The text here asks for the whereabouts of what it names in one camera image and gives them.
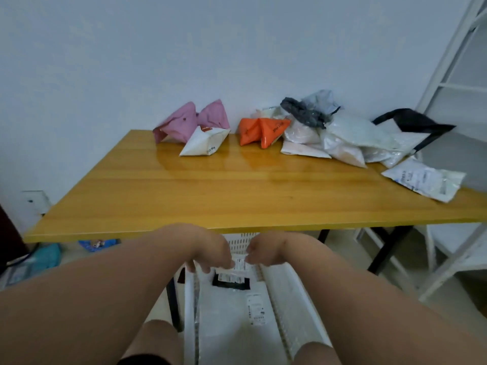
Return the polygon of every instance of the wall outlet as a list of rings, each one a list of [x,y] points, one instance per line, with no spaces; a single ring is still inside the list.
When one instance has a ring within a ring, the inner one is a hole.
[[[22,191],[22,194],[40,215],[44,215],[52,206],[44,191]]]

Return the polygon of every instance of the pink plastic bag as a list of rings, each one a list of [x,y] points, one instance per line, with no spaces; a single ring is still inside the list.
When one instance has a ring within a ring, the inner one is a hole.
[[[213,101],[201,110],[197,116],[198,125],[207,126],[209,128],[230,129],[227,113],[223,107],[222,100]]]
[[[216,100],[196,113],[193,102],[181,106],[167,117],[152,132],[156,143],[161,142],[168,135],[175,140],[186,143],[198,125],[210,128],[230,129],[227,113],[221,100]]]

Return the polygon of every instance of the orange package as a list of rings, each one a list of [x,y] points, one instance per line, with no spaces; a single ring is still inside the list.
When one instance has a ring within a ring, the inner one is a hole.
[[[260,141],[260,146],[262,148],[267,148],[271,146],[284,131],[291,124],[289,119],[270,119],[270,118],[259,118],[260,128],[262,130],[262,140]]]
[[[259,119],[243,118],[239,123],[240,146],[260,140],[262,130]]]

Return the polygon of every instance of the wooden table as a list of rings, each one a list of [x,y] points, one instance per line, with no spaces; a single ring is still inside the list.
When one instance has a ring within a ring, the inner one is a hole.
[[[323,230],[323,242],[330,229],[405,226],[374,259],[377,273],[412,225],[487,220],[487,196],[461,189],[437,202],[381,176],[378,164],[283,155],[280,143],[240,147],[236,135],[209,157],[179,157],[182,148],[130,131],[25,242],[124,239],[174,222],[220,233]]]

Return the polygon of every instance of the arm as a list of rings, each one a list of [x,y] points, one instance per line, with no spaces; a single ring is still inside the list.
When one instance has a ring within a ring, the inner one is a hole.
[[[2,363],[116,363],[178,268],[230,268],[220,234],[174,224],[0,293]]]
[[[256,236],[247,262],[288,262],[301,278],[344,365],[484,363],[487,351],[377,276],[353,269],[300,233]]]

